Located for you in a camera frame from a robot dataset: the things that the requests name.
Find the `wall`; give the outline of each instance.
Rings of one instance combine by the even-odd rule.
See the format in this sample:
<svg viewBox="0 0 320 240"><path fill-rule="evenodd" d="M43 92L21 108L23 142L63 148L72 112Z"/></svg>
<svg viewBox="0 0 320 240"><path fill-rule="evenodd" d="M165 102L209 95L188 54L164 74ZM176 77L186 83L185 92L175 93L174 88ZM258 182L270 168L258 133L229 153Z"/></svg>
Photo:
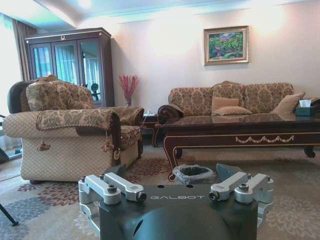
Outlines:
<svg viewBox="0 0 320 240"><path fill-rule="evenodd" d="M139 75L132 104L156 112L168 102L170 89L213 86L222 81L242 84L289 82L297 92L319 96L320 1L188 16L166 15L149 21L110 26L115 102L125 99L118 83L122 74ZM250 26L250 62L204 66L203 29Z"/></svg>

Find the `metal bracket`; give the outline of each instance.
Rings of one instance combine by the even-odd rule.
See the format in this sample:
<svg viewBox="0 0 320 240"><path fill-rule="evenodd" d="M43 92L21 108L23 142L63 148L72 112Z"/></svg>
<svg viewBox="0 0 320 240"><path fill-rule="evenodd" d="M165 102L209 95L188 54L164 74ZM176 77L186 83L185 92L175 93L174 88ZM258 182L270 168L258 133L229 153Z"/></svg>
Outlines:
<svg viewBox="0 0 320 240"><path fill-rule="evenodd" d="M119 188L125 195L125 198L129 201L143 202L147 198L147 194L144 192L143 186L133 184L113 172L104 174L103 180L106 183Z"/></svg>
<svg viewBox="0 0 320 240"><path fill-rule="evenodd" d="M213 201L227 200L230 197L230 193L233 192L239 184L247 181L248 175L239 171L223 182L211 185L209 198Z"/></svg>
<svg viewBox="0 0 320 240"><path fill-rule="evenodd" d="M107 205L115 205L121 202L121 193L129 201L143 202L147 198L143 186L133 184L113 172L103 174L100 178L95 175L83 177L78 182L78 188L80 210L87 216L89 225L99 237L99 212L94 201L103 200Z"/></svg>
<svg viewBox="0 0 320 240"><path fill-rule="evenodd" d="M239 171L223 182L211 185L209 198L213 201L226 200L234 191L234 199L239 203L250 204L255 199L258 202L259 227L273 206L273 188L274 181L269 176L258 173L251 178Z"/></svg>

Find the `ceiling light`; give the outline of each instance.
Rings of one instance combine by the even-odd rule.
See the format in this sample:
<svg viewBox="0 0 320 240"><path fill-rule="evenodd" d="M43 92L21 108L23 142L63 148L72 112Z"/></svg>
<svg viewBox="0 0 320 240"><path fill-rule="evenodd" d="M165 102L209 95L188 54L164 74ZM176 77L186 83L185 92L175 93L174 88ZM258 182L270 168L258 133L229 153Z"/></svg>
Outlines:
<svg viewBox="0 0 320 240"><path fill-rule="evenodd" d="M91 7L91 0L78 0L78 3L84 9L88 9Z"/></svg>

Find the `sofa armrest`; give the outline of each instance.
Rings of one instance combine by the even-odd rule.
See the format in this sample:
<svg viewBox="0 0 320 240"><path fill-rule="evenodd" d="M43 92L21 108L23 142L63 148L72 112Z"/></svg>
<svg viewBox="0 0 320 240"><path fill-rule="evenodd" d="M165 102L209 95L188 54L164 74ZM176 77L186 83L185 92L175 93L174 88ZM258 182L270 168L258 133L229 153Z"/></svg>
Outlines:
<svg viewBox="0 0 320 240"><path fill-rule="evenodd" d="M4 119L3 131L12 138L105 136L106 131L108 135L111 134L119 117L112 110L104 110L102 114L97 111L84 109L14 113Z"/></svg>
<svg viewBox="0 0 320 240"><path fill-rule="evenodd" d="M120 118L121 125L139 126L144 117L144 109L140 106L114 106L107 107Z"/></svg>
<svg viewBox="0 0 320 240"><path fill-rule="evenodd" d="M40 111L25 111L10 114L3 120L4 134L11 138L64 138L79 137L75 127L40 131L36 127Z"/></svg>
<svg viewBox="0 0 320 240"><path fill-rule="evenodd" d="M184 112L180 107L174 104L162 105L158 109L158 121L159 124L164 124L166 121L172 118L183 118Z"/></svg>

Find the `framed painting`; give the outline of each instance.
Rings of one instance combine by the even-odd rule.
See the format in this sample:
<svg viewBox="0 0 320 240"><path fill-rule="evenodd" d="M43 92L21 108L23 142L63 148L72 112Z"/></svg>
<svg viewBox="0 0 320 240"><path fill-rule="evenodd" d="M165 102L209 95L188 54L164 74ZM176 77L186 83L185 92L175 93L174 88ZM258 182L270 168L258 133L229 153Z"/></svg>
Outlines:
<svg viewBox="0 0 320 240"><path fill-rule="evenodd" d="M204 30L204 65L249 62L249 26Z"/></svg>

